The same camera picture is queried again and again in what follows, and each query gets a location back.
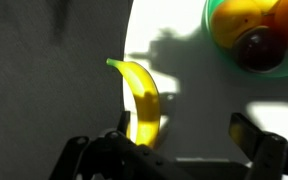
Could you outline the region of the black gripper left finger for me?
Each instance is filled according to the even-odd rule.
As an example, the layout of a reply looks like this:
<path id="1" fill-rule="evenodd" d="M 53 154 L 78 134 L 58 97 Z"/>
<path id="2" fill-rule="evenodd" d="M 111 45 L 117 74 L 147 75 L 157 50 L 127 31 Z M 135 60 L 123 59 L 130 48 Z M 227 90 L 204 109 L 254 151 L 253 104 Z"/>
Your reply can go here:
<path id="1" fill-rule="evenodd" d="M 91 180 L 96 174 L 110 180 L 194 180 L 149 147 L 129 140 L 129 122 L 130 112 L 123 111 L 117 128 L 95 140 L 87 136 L 69 139 L 49 180 Z"/>

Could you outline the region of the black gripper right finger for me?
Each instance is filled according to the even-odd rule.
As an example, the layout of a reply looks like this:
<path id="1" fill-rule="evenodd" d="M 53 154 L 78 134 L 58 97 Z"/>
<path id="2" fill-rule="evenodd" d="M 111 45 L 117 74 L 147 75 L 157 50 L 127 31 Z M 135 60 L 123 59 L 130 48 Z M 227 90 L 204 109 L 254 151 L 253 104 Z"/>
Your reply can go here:
<path id="1" fill-rule="evenodd" d="M 288 176 L 288 140 L 262 131 L 241 113 L 233 113 L 228 133 L 252 162 L 244 180 L 282 180 Z"/>

